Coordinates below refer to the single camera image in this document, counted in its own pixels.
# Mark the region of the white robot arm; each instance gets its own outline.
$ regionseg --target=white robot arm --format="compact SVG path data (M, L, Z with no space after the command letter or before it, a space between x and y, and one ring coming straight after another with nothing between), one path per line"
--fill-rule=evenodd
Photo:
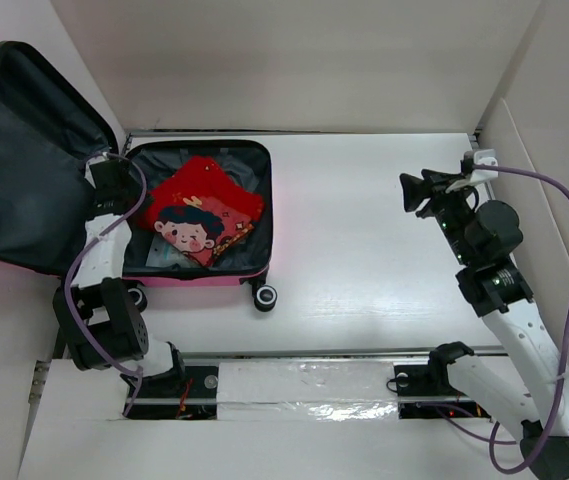
M558 378L560 352L544 327L533 292L510 258L523 240L517 214L496 200L475 207L467 202L471 193L476 194L475 186L497 177L496 171L477 166L496 168L495 152L469 152L461 174L423 170L423 179L401 175L404 208L417 211L419 218L436 218L465 267L457 274L464 298L502 343L526 390L502 380L460 342L432 351L424 373L411 370L412 378L409 375L402 382L409 387L407 392L416 386L420 394L425 386L433 387L431 391L463 392L504 425L524 457L535 448L547 420L553 419L550 437L530 468L538 478L569 478L569 368ZM561 399L555 415L558 387ZM403 395L399 384L398 393Z
M86 222L86 247L71 280L71 298L60 287L53 307L79 369L108 368L114 360L120 371L142 372L138 391L146 390L147 395L177 392L185 379L182 357L175 346L148 334L129 294L130 282L122 278L124 254L131 240L131 229L122 217L130 214L136 201L142 202L140 197L145 193L130 176L130 166L127 159L113 154L101 154L86 162L85 178L95 189ZM94 310L102 307L108 320L91 324ZM77 314L85 325L77 321ZM98 351L95 342L107 355ZM123 375L132 388L138 387L132 377Z

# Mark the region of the red cloth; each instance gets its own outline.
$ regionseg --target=red cloth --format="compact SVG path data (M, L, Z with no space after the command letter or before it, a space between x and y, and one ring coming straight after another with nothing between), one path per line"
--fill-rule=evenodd
M203 266L248 235L264 200L236 185L211 157L193 157L151 192L145 228Z

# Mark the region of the suitcase lid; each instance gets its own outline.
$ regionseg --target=suitcase lid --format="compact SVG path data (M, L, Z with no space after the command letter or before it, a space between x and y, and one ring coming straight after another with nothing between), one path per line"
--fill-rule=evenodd
M0 43L0 260L65 273L93 199L84 160L107 150L115 134L80 93L32 46Z

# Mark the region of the open suitcase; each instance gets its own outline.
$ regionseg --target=open suitcase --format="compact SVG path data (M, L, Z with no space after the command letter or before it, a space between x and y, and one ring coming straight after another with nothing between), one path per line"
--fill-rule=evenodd
M95 109L33 47L0 44L0 261L62 277L84 246L84 222L94 190L84 162L117 153L115 135ZM249 282L255 305L273 308L266 285L273 241L271 160L243 140L148 143L126 155L144 172L149 190L193 156L212 157L234 182L264 200L260 220L243 241L210 267L147 266L153 232L131 225L124 263L129 292L143 309L148 286L237 285Z

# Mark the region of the white enclosure wall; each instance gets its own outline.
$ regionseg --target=white enclosure wall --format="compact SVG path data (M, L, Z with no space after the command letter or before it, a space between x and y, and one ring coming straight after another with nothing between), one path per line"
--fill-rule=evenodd
M126 128L472 132L539 0L52 0Z
M480 138L503 165L535 169L569 187L569 2L548 0L514 60ZM569 297L569 204L552 187L504 176L499 198L520 213L525 243L517 259L554 338Z
M0 41L33 44L123 131L48 0L0 0ZM0 479L16 478L35 360L50 357L57 331L51 300L58 282L0 265Z

